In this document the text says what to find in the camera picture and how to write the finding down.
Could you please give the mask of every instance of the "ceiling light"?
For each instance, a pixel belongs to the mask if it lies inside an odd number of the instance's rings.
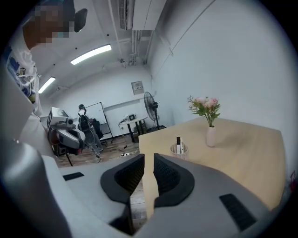
[[[55,80],[54,77],[51,77],[42,87],[41,89],[38,91],[38,93],[42,93],[43,91],[45,91],[45,89]]]
[[[80,63],[81,61],[83,61],[85,59],[88,59],[88,58],[90,58],[92,56],[95,56],[97,54],[100,54],[100,53],[109,51],[111,49],[112,49],[112,47],[111,47],[110,44],[109,45],[106,45],[106,46],[99,47],[99,48],[97,48],[95,50],[89,51],[89,52],[87,52],[87,53],[79,56],[78,58],[72,60],[70,63],[72,63],[73,65],[76,65],[76,64]]]

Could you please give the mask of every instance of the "electrical box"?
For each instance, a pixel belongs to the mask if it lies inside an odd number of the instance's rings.
[[[137,81],[131,83],[132,91],[134,92],[134,95],[144,93],[143,83],[142,81]]]

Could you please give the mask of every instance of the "pink flower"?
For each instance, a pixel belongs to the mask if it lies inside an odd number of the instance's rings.
[[[216,98],[211,98],[208,101],[205,102],[205,107],[213,107],[218,103],[218,100]]]
[[[217,104],[218,104],[218,99],[216,99],[216,98],[211,98],[210,100],[213,101],[213,105],[217,105]]]
[[[206,97],[197,97],[195,100],[203,105],[207,101]]]

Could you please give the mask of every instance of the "electronic device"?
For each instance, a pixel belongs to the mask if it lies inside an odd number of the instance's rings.
[[[134,119],[136,119],[136,115],[135,115],[135,114],[131,114],[131,115],[129,115],[129,120],[130,120],[130,121],[132,121],[132,120],[134,120]]]
[[[57,123],[60,127],[75,128],[74,120],[63,109],[52,107],[47,117],[47,128]]]
[[[86,140],[85,134],[76,129],[74,120],[63,109],[52,107],[47,118],[47,128],[47,138],[56,156],[82,153]]]
[[[136,119],[136,114],[125,115],[119,124],[122,122],[132,121],[134,119]]]

